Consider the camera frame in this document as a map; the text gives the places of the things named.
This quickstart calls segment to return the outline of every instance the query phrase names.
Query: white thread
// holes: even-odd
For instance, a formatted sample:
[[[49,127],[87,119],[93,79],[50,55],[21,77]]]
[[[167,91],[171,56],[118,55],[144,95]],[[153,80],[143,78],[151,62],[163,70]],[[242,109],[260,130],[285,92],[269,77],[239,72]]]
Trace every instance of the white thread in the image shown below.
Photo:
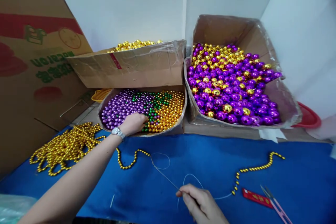
[[[110,208],[112,207],[113,200],[114,200],[114,196],[115,196],[115,194],[113,194],[113,197],[112,197],[112,200],[111,200],[111,205],[110,205]]]
[[[161,155],[165,155],[167,158],[168,158],[168,160],[169,160],[169,165],[166,167],[166,168],[159,168],[159,167],[157,167],[155,164],[154,164],[154,161],[153,161],[153,158],[152,158],[152,155],[153,154],[161,154]],[[169,166],[170,166],[170,158],[166,155],[166,154],[164,154],[164,153],[161,153],[161,152],[155,152],[155,153],[153,153],[151,156],[150,156],[150,158],[151,158],[151,160],[152,160],[152,164],[153,164],[153,166],[154,166],[154,168],[158,171],[158,172],[160,172],[173,186],[175,186],[176,187],[176,189],[179,191],[180,189],[169,179],[169,178],[167,178],[166,177],[166,175],[164,175],[160,170],[166,170]],[[194,174],[191,174],[191,173],[188,173],[185,177],[184,177],[184,179],[183,179],[183,183],[182,183],[182,186],[184,186],[184,183],[185,183],[185,181],[186,181],[186,178],[188,177],[188,176],[193,176],[197,181],[198,181],[198,183],[201,185],[201,187],[202,187],[202,189],[204,189],[204,187],[203,187],[203,185],[201,184],[201,182],[198,180],[198,178],[196,178],[195,177],[195,175]],[[227,197],[230,197],[232,195],[232,193],[230,193],[230,194],[228,194],[228,195],[226,195],[226,196],[223,196],[223,197],[220,197],[220,198],[214,198],[214,200],[222,200],[222,199],[225,199],[225,198],[227,198]],[[177,199],[177,209],[179,208],[179,202],[180,202],[180,198],[178,198]]]
[[[157,167],[157,166],[155,166],[155,164],[154,164],[154,162],[153,162],[153,159],[152,159],[152,155],[154,155],[154,154],[161,154],[161,155],[165,155],[167,158],[168,158],[168,160],[169,160],[169,165],[166,167],[166,168],[159,168],[159,167]],[[158,168],[159,170],[166,170],[169,166],[170,166],[170,158],[166,155],[166,154],[163,154],[163,153],[161,153],[161,152],[155,152],[155,153],[153,153],[151,155],[151,160],[152,160],[152,164],[154,165],[154,167],[156,167],[156,168]]]

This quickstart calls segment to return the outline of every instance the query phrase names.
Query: plastic bag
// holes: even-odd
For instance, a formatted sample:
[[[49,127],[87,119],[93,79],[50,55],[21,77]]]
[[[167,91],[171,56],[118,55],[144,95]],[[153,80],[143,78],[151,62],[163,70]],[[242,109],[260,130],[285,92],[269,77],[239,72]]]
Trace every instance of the plastic bag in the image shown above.
[[[0,224],[17,223],[36,201],[27,196],[0,194]]]

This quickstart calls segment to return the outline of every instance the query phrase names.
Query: scissors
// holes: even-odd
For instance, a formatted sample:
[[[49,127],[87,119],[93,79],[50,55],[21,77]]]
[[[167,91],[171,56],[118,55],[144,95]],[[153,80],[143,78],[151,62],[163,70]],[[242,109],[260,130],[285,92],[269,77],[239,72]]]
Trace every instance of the scissors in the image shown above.
[[[280,216],[280,218],[283,220],[284,223],[286,224],[293,224],[291,222],[291,220],[288,218],[287,214],[285,213],[285,211],[283,211],[283,209],[281,208],[280,204],[277,202],[277,200],[274,198],[273,194],[271,193],[271,191],[265,186],[266,190],[260,185],[262,191],[264,192],[264,194],[266,195],[267,198],[269,198],[272,206],[274,207],[274,209],[276,210],[276,212],[278,213],[278,215]]]

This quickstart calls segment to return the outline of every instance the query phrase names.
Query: blue tablecloth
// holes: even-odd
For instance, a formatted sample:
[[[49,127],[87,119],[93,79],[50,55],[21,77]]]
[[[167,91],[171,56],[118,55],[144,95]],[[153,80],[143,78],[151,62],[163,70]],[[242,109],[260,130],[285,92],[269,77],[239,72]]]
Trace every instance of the blue tablecloth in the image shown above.
[[[101,131],[97,135],[107,135]],[[162,172],[178,187],[186,174],[194,174],[214,198],[229,194],[236,171],[268,162],[271,151],[286,157],[273,158],[273,165],[240,176],[235,196],[217,200],[230,223],[283,223],[275,210],[247,200],[242,188],[263,195],[266,185],[293,223],[336,222],[336,160],[329,157],[331,145],[247,139],[221,139],[199,135],[131,138],[120,145],[122,161],[133,161],[138,148],[170,157]],[[153,155],[158,167],[168,159]],[[0,182],[0,193],[40,198],[62,175],[37,173],[37,164],[24,162]],[[192,176],[185,183],[200,187]],[[133,168],[121,170],[116,153],[78,216],[125,220],[135,223],[192,223],[183,200],[177,208],[176,188],[140,153]]]

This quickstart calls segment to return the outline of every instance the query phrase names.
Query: hand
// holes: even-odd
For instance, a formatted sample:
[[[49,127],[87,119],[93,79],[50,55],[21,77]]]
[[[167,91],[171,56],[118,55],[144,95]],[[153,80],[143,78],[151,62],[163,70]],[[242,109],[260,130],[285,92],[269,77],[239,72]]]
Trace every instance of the hand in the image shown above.
[[[198,224],[229,224],[208,190],[188,184],[182,186],[176,196],[183,197],[189,213]]]
[[[132,135],[142,130],[145,127],[145,122],[148,117],[144,114],[134,113],[126,116],[125,121],[119,126],[119,129],[126,135]]]

